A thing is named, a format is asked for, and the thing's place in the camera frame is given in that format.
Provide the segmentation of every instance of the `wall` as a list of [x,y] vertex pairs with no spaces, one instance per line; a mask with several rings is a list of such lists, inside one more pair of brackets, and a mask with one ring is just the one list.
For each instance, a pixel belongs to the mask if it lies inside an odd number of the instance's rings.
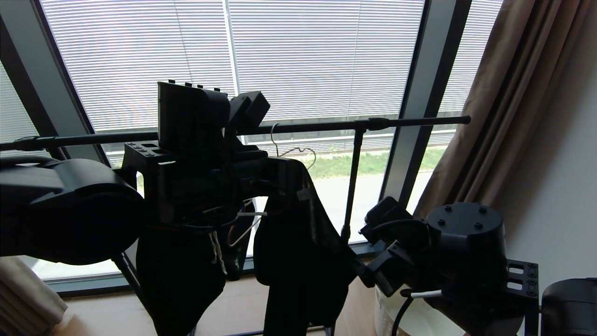
[[541,291],[597,276],[597,3],[499,206],[507,255],[539,263]]

